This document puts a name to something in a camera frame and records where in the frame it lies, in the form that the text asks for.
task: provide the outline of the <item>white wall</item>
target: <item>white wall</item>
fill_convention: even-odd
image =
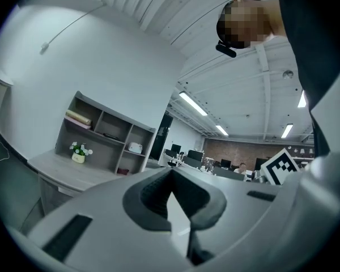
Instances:
[[[194,149],[196,141],[201,141],[202,149],[204,136],[201,136],[188,125],[174,118],[172,120],[168,136],[166,137],[164,149],[171,149],[173,144],[177,144],[181,146],[181,151],[188,152],[189,149]]]
[[[98,4],[34,0],[15,9],[0,33],[0,68],[14,81],[0,132],[25,158],[54,148],[76,91],[158,128],[184,57],[109,7],[69,23]]]

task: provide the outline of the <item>gray floor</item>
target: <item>gray floor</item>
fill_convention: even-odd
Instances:
[[[0,216],[4,224],[26,234],[43,217],[38,175],[9,154],[0,161]],[[6,157],[0,144],[0,159]]]

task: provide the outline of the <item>seated person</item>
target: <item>seated person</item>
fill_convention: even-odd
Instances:
[[[247,166],[245,165],[245,163],[239,164],[239,168],[234,169],[234,172],[244,175],[244,181],[247,180]]]

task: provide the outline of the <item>person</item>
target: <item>person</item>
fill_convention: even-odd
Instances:
[[[247,166],[245,165],[245,163],[242,162],[241,164],[239,164],[239,168],[234,169],[234,172],[244,175],[243,181],[247,180]]]
[[[216,25],[227,47],[242,49],[287,37],[311,111],[340,72],[340,0],[232,0]],[[329,146],[311,115],[315,156]]]

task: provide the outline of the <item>white ceiling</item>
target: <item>white ceiling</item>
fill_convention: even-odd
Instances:
[[[237,50],[236,58],[215,49],[215,25],[228,0],[97,1],[130,15],[142,30],[159,35],[187,57],[167,111],[194,130],[207,137],[258,143],[302,142],[311,133],[307,108],[297,108],[302,89],[287,39]],[[292,70],[294,77],[283,79],[285,70]],[[208,116],[179,97],[184,90]],[[294,127],[281,140],[288,123]]]

